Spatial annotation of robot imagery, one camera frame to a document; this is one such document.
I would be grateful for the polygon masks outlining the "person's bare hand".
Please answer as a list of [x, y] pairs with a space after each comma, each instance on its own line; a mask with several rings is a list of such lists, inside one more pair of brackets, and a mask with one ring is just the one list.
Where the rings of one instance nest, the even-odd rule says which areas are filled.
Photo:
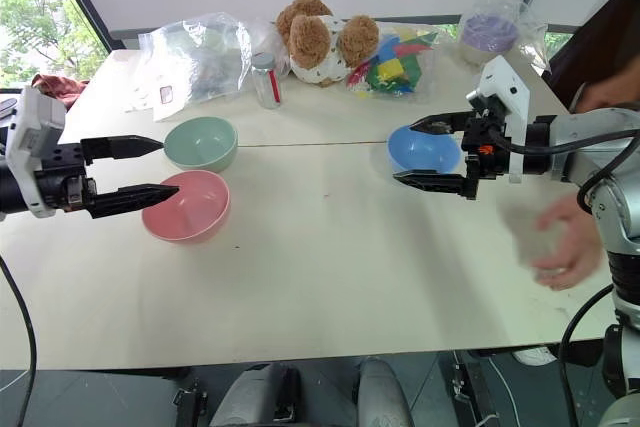
[[563, 196], [536, 219], [536, 227], [546, 231], [564, 225], [555, 250], [533, 261], [536, 282], [554, 291], [566, 290], [587, 279], [600, 266], [602, 243], [592, 216], [584, 212], [574, 194]]

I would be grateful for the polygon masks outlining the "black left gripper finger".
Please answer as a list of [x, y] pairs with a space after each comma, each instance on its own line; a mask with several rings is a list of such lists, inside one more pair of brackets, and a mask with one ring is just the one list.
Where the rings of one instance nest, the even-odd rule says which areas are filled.
[[172, 185], [141, 184], [119, 188], [115, 192], [94, 195], [88, 204], [93, 219], [134, 212], [155, 206], [178, 193]]
[[86, 164], [92, 164], [97, 159], [142, 157], [164, 148], [162, 142], [138, 135], [82, 139], [80, 145]]

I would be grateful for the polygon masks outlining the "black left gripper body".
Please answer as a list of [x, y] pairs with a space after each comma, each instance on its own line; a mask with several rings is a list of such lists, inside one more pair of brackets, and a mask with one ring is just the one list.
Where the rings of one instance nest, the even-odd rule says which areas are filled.
[[35, 172], [45, 204], [63, 211], [90, 211], [97, 196], [95, 180], [86, 172], [92, 161], [85, 141], [59, 144], [46, 154]]

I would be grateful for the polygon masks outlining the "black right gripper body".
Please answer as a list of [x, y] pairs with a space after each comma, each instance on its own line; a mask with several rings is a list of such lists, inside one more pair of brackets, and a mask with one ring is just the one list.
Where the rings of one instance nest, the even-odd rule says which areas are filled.
[[466, 165], [461, 195], [467, 200], [476, 199], [480, 180], [495, 180], [508, 172], [505, 117], [504, 108], [485, 108], [481, 113], [468, 113], [461, 123]]

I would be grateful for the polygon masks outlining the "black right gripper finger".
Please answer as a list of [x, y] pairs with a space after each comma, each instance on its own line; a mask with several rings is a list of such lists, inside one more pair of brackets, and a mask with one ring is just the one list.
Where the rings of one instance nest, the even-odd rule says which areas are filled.
[[430, 135], [452, 134], [463, 131], [470, 117], [470, 112], [429, 115], [410, 124], [409, 129]]
[[436, 193], [464, 194], [466, 178], [460, 174], [440, 174], [435, 171], [398, 172], [393, 178], [412, 188]]

